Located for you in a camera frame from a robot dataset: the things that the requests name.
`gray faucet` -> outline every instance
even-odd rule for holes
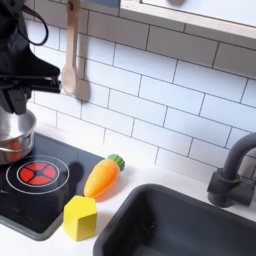
[[[252,202],[256,181],[251,184],[242,181],[238,170],[244,156],[256,148],[256,133],[249,134],[240,139],[230,150],[223,168],[213,173],[209,187],[209,201],[221,208],[238,202],[249,206]]]

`yellow wooden cube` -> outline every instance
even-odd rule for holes
[[[64,208],[64,231],[75,241],[95,235],[97,210],[93,198],[74,196]]]

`toy stove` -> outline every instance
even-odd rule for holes
[[[35,240],[60,226],[65,204],[82,195],[102,158],[36,134],[33,151],[0,167],[0,223]]]

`sink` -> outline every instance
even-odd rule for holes
[[[255,256],[256,223],[159,185],[132,191],[94,256]]]

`wooden utensil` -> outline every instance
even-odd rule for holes
[[[62,85],[67,95],[73,95],[78,82],[76,68],[76,51],[79,14],[81,10],[80,0],[69,0],[67,3],[68,27],[67,27],[67,51],[66,64],[62,70]]]

